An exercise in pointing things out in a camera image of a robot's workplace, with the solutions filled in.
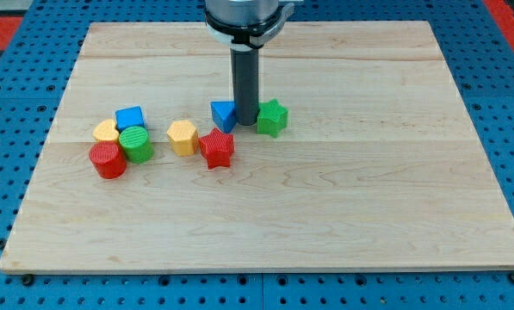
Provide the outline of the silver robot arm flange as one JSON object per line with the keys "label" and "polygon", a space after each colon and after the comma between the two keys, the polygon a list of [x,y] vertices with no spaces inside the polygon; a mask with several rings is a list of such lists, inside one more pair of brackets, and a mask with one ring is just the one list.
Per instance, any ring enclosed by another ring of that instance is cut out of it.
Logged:
{"label": "silver robot arm flange", "polygon": [[207,31],[231,49],[247,52],[273,40],[294,13],[295,3],[278,0],[205,0]]}

